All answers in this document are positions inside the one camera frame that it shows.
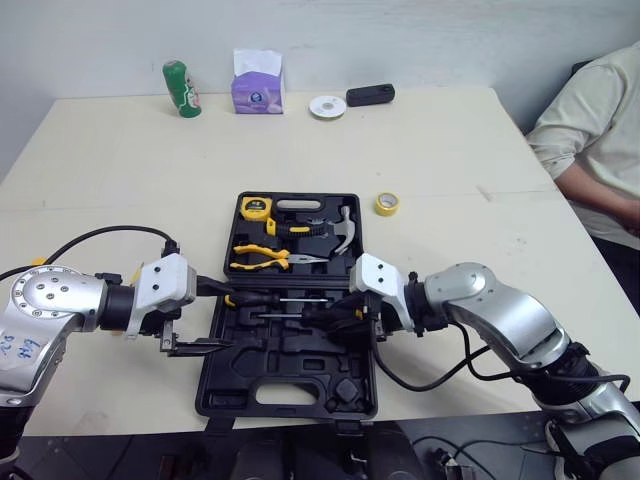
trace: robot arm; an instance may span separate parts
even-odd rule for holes
[[[0,317],[0,478],[17,457],[17,443],[65,352],[71,332],[126,331],[160,338],[170,356],[205,355],[228,346],[215,339],[178,342],[173,321],[200,295],[232,290],[198,277],[177,253],[145,265],[135,286],[118,275],[90,276],[46,265],[27,270],[13,283]]]
[[[601,374],[588,351],[532,296],[477,263],[424,282],[411,274],[405,284],[393,265],[368,254],[352,269],[350,289],[377,293],[393,306],[397,320],[382,318],[383,335],[404,329],[421,336],[451,322],[473,328],[557,418],[549,433],[579,478],[640,478],[640,413],[613,383],[588,380]]]

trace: white tissue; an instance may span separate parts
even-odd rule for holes
[[[233,50],[233,73],[236,77],[247,72],[278,76],[282,70],[282,54],[273,50]]]

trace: yellow tape measure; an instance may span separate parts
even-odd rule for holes
[[[378,215],[388,217],[396,213],[400,200],[393,193],[383,192],[376,197],[375,210]]]
[[[244,197],[240,207],[242,217],[248,222],[266,222],[271,215],[271,199]]]

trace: yellow-handled pliers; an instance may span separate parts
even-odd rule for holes
[[[311,255],[303,255],[290,253],[289,250],[272,250],[267,247],[261,247],[260,245],[238,245],[233,247],[233,251],[242,255],[245,253],[260,253],[262,255],[266,255],[267,257],[271,257],[273,260],[269,260],[267,262],[257,263],[255,265],[245,265],[242,263],[233,262],[229,267],[234,268],[236,270],[260,270],[262,268],[267,267],[280,267],[282,270],[287,270],[289,268],[289,264],[291,263],[319,263],[319,262],[328,262],[328,258],[320,258],[313,257]]]

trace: hand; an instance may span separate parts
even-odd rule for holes
[[[618,220],[630,234],[636,237],[640,236],[640,200],[629,199],[625,202],[623,210],[618,215]]]

